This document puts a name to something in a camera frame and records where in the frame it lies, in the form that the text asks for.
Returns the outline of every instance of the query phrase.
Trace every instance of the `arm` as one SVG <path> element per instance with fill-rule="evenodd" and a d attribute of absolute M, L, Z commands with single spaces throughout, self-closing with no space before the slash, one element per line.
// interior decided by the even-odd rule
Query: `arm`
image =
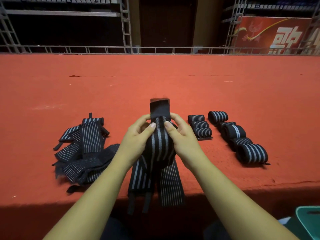
<path fill-rule="evenodd" d="M 233 240 L 296 239 L 288 229 L 250 199 L 202 151 L 191 127 L 177 114 L 165 127 L 184 165 L 194 174 L 200 186 Z"/>
<path fill-rule="evenodd" d="M 126 173 L 142 154 L 156 124 L 144 115 L 131 125 L 110 165 L 45 236 L 44 240 L 99 240 Z"/>

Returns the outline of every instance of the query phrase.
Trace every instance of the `red banner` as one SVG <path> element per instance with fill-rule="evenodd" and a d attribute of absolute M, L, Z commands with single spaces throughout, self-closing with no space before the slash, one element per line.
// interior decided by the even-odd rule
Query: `red banner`
<path fill-rule="evenodd" d="M 293 54 L 310 22 L 310 18 L 244 16 L 234 30 L 234 35 L 238 36 L 233 38 L 232 46 L 237 49 L 231 52 Z"/>

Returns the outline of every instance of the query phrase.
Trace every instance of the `red table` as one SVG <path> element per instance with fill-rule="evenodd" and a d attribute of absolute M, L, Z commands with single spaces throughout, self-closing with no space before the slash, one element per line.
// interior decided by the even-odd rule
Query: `red table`
<path fill-rule="evenodd" d="M 199 143 L 274 216 L 320 204 L 319 64 L 320 57 L 306 56 L 0 55 L 3 239 L 41 239 L 82 195 L 67 195 L 70 184 L 57 181 L 51 166 L 65 129 L 92 112 L 110 131 L 105 146 L 120 143 L 149 112 L 150 98 L 170 98 L 171 112 L 184 119 L 217 110 L 241 125 L 266 149 L 270 166 L 243 167 L 212 125 L 213 139 Z M 195 232 L 214 218 L 194 176 L 177 164 L 186 207 L 163 209 L 154 199 L 144 216 L 139 201 L 136 215 L 126 215 L 128 172 L 114 211 L 136 234 L 139 224 L 150 235 L 158 231 L 155 218 L 166 233 Z M 170 219 L 174 212 L 179 222 Z"/>

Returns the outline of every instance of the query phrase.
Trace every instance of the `door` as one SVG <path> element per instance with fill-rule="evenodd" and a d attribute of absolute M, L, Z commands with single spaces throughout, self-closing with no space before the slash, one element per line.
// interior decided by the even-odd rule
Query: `door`
<path fill-rule="evenodd" d="M 141 46 L 192 47 L 197 0 L 140 0 Z M 176 49 L 176 53 L 190 53 Z M 154 53 L 154 49 L 142 49 Z M 157 49 L 172 53 L 172 49 Z"/>

